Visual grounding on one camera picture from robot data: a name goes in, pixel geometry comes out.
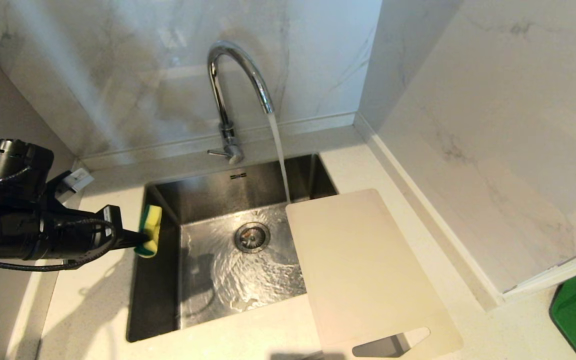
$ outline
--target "sink drain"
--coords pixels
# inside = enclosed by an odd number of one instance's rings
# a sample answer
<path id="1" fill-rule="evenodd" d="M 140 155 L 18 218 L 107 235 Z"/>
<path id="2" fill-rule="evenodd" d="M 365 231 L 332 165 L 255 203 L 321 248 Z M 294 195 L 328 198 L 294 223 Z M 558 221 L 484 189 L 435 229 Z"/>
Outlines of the sink drain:
<path id="1" fill-rule="evenodd" d="M 264 250 L 270 242 L 270 231 L 260 222 L 249 222 L 238 228 L 235 233 L 235 246 L 248 254 Z"/>

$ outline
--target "countertop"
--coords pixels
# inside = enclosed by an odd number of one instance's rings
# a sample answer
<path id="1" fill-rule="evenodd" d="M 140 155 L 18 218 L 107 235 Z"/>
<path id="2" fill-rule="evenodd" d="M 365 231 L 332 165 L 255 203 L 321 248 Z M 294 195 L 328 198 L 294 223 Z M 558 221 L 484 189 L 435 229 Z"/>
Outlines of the countertop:
<path id="1" fill-rule="evenodd" d="M 464 347 L 439 359 L 576 359 L 548 315 L 554 288 L 485 312 L 354 127 L 282 137 L 287 157 L 319 153 L 341 194 L 377 189 L 461 333 Z M 272 141 L 246 144 L 241 166 L 274 160 Z M 96 171 L 81 210 L 121 207 L 136 231 L 147 183 L 228 169 L 192 153 Z M 137 342 L 126 341 L 135 255 L 115 250 L 61 271 L 43 329 L 39 360 L 292 360 L 320 351 L 308 294 Z"/>

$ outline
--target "sink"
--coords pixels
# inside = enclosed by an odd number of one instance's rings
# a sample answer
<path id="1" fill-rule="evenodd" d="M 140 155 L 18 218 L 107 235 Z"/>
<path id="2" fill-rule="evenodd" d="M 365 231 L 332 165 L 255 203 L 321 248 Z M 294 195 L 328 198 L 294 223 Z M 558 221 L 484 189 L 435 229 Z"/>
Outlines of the sink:
<path id="1" fill-rule="evenodd" d="M 318 155 L 285 161 L 293 203 L 336 195 Z M 158 253 L 135 260 L 129 342 L 306 293 L 278 161 L 146 187 Z"/>

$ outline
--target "faucet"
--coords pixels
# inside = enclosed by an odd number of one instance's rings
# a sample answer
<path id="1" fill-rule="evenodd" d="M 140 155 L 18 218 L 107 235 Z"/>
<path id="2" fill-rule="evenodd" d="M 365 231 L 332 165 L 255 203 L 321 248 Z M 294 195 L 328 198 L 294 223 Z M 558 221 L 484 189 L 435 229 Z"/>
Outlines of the faucet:
<path id="1" fill-rule="evenodd" d="M 208 154 L 227 157 L 229 164 L 237 164 L 243 160 L 244 153 L 242 148 L 240 148 L 240 143 L 237 137 L 235 136 L 234 123 L 226 113 L 224 94 L 222 94 L 222 88 L 219 85 L 219 66 L 217 66 L 217 60 L 221 55 L 228 55 L 233 58 L 245 71 L 247 77 L 254 86 L 254 92 L 256 92 L 256 96 L 259 98 L 259 103 L 261 103 L 263 112 L 266 114 L 272 114 L 275 109 L 272 100 L 270 100 L 268 87 L 266 87 L 266 83 L 264 82 L 263 77 L 261 77 L 259 69 L 255 66 L 250 56 L 242 50 L 242 48 L 230 41 L 217 41 L 212 44 L 210 51 L 208 51 L 208 75 L 210 75 L 212 93 L 214 94 L 215 102 L 217 102 L 219 117 L 221 117 L 219 132 L 221 133 L 223 151 L 208 150 Z"/>

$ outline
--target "sponge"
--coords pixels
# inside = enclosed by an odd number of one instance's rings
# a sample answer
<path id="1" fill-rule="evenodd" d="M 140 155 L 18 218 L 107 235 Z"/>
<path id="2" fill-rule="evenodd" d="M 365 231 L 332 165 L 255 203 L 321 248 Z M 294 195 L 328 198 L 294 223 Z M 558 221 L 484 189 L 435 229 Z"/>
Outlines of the sponge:
<path id="1" fill-rule="evenodd" d="M 162 208 L 155 205 L 147 205 L 141 217 L 139 230 L 148 235 L 148 241 L 134 248 L 135 253 L 142 258 L 152 258 L 157 255 L 160 243 L 160 228 L 162 227 Z"/>

